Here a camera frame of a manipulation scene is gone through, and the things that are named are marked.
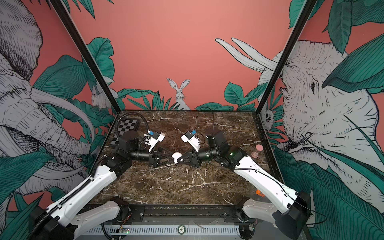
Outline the white earbuds charging case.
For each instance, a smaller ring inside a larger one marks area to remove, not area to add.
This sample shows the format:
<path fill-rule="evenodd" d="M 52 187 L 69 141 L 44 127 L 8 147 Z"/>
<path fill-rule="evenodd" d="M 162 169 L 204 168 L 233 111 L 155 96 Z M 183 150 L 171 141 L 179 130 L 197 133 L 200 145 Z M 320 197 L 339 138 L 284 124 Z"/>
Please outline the white earbuds charging case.
<path fill-rule="evenodd" d="M 178 164 L 178 159 L 182 157 L 183 154 L 179 153 L 179 152 L 175 152 L 172 154 L 172 158 L 174 159 L 174 163 L 175 164 Z"/>

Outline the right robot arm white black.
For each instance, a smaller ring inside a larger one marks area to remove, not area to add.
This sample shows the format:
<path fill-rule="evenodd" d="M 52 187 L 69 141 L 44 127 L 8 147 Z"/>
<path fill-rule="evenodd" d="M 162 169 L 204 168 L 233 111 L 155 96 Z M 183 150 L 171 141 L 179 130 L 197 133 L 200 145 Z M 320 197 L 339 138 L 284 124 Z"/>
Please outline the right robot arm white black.
<path fill-rule="evenodd" d="M 198 119 L 202 112 L 179 112 L 178 123 L 188 125 L 188 131 L 182 135 L 182 140 L 191 145 L 191 149 L 184 154 L 174 153 L 177 164 L 200 168 L 203 163 L 217 162 L 215 168 L 227 173 L 236 174 L 253 185 L 264 194 L 267 202 L 254 198 L 245 198 L 236 207 L 235 219 L 247 223 L 266 221 L 274 224 L 285 236 L 297 240 L 301 231 L 308 227 L 306 223 L 310 217 L 316 215 L 311 210 L 311 197 L 308 192 L 297 192 L 284 185 L 281 177 L 275 178 L 265 171 L 238 143 L 249 137 L 259 137 L 262 130 L 257 123 L 254 113 L 248 112 L 220 112 L 220 118 L 225 120 L 225 126 L 240 130 L 237 136 L 233 132 L 221 130 L 217 117 L 213 116 L 206 123 L 205 130 L 199 129 Z"/>

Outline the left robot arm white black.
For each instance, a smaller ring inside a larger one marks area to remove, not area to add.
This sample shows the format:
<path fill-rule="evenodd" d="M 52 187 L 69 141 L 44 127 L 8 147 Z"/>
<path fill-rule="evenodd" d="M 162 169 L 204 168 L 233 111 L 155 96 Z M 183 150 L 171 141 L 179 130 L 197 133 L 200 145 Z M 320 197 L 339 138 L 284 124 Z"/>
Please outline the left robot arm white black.
<path fill-rule="evenodd" d="M 152 131 L 143 115 L 135 114 L 146 126 L 147 132 L 142 141 L 150 147 L 149 149 L 141 147 L 135 131 L 120 133 L 119 125 L 129 115 L 129 113 L 121 115 L 115 124 L 116 136 L 119 139 L 115 153 L 99 158 L 90 175 L 61 199 L 46 209 L 37 207 L 31 212 L 27 236 L 29 240 L 74 240 L 83 232 L 114 219 L 125 205 L 125 201 L 118 198 L 83 214 L 79 212 L 102 189 L 130 168 L 133 160 L 152 163 L 163 157 L 173 161 L 170 154 L 155 151 L 156 144 L 164 140 L 165 134 Z"/>

